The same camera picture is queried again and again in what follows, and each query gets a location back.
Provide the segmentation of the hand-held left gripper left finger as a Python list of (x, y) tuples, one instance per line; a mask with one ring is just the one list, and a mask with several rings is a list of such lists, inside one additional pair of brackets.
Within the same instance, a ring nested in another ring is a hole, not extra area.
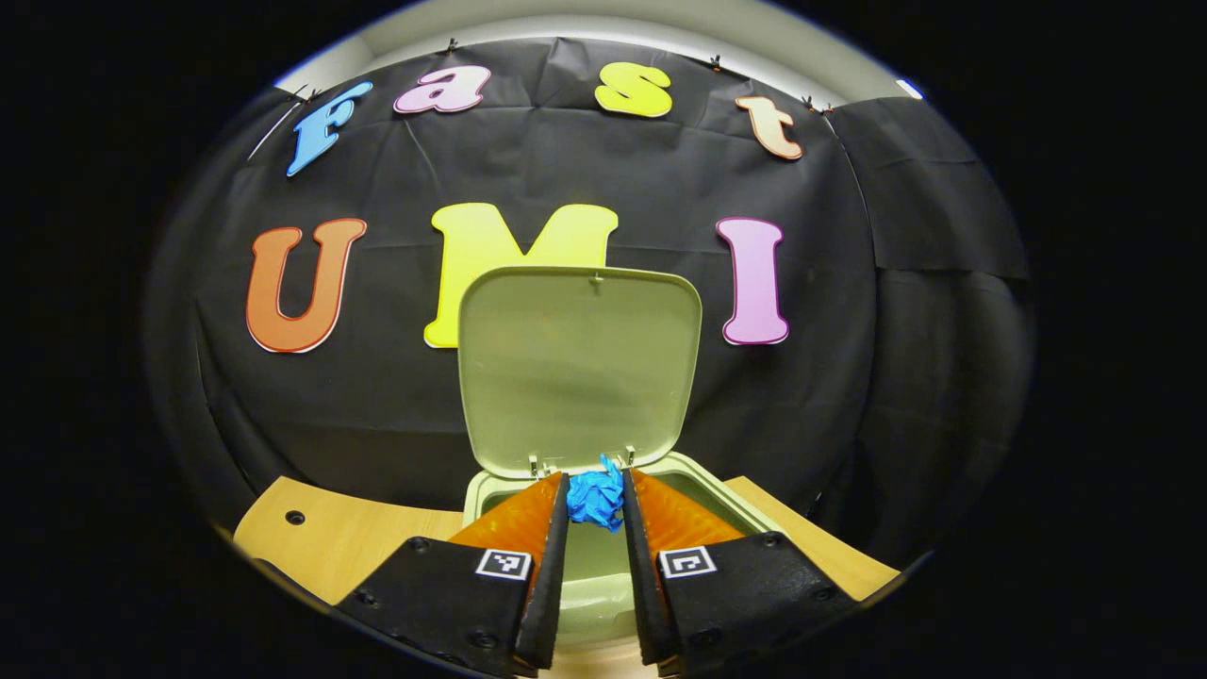
[(338, 610), (466, 671), (535, 678), (553, 663), (568, 485), (556, 472), (451, 538), (407, 538)]

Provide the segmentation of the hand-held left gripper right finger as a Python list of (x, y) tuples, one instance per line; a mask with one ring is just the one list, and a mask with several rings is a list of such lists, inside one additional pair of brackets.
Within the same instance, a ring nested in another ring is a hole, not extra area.
[(622, 473), (641, 660), (661, 675), (725, 675), (858, 609), (779, 529), (744, 533), (635, 469)]

